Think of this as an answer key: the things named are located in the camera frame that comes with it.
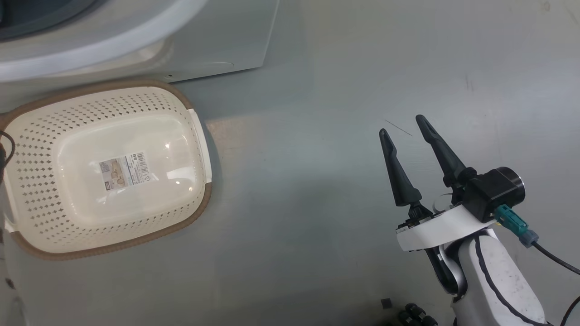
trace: gray floor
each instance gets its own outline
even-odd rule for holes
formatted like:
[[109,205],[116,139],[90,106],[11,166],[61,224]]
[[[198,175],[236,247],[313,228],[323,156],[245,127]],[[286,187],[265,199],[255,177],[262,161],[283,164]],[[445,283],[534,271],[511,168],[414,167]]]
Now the gray floor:
[[[374,325],[389,315],[379,302],[388,297],[450,325],[450,298],[425,254],[397,245],[406,209],[394,206],[379,148],[384,127],[424,203],[445,193],[419,113],[466,164],[523,176],[517,211],[545,247],[580,265],[576,17],[572,0],[283,0],[264,67],[178,85],[210,142],[215,187],[202,218],[68,262],[8,242],[31,319]],[[499,233],[559,323],[578,277]]]

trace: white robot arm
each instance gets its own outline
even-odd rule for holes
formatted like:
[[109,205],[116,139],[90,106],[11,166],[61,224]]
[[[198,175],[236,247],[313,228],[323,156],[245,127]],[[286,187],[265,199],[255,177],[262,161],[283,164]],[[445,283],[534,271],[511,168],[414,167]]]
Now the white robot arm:
[[539,246],[537,234],[512,211],[525,198],[524,183],[505,167],[478,175],[465,167],[424,116],[416,120],[443,170],[443,182],[452,188],[452,205],[438,214],[421,205],[419,190],[407,178],[389,134],[382,129],[379,136],[395,203],[409,205],[409,219],[397,228],[401,249],[427,253],[441,286],[453,296],[456,325],[551,325],[530,285],[489,228],[499,222],[526,247]]

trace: product label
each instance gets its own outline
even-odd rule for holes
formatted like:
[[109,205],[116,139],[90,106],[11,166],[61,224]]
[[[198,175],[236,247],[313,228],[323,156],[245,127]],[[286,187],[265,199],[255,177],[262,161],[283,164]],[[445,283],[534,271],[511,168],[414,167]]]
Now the product label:
[[99,163],[107,191],[152,180],[145,153],[134,153]]

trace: white plastic basket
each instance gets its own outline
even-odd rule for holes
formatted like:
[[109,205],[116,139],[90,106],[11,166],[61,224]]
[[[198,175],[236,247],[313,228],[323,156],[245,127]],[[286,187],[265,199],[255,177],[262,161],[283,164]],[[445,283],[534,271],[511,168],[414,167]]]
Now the white plastic basket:
[[2,186],[5,227],[42,258],[150,241],[192,223],[209,200],[200,121],[168,84],[92,86],[27,104],[7,120],[16,152]]

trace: teal connector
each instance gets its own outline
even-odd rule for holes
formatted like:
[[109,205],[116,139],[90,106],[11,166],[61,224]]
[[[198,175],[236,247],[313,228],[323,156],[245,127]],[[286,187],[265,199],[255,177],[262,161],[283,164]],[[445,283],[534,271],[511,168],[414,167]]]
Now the teal connector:
[[528,223],[524,222],[517,214],[507,205],[501,205],[495,210],[495,219],[506,229],[521,237],[528,231]]

